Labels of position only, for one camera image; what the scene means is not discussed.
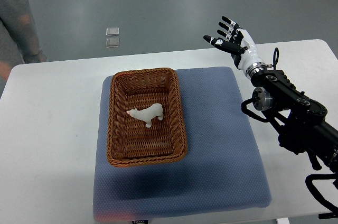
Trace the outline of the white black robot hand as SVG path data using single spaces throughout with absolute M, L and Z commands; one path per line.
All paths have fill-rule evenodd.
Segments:
M 237 69 L 249 77 L 252 71 L 266 67 L 252 37 L 238 23 L 223 16 L 219 27 L 217 33 L 221 35 L 220 38 L 205 35 L 203 39 L 216 49 L 231 54 Z

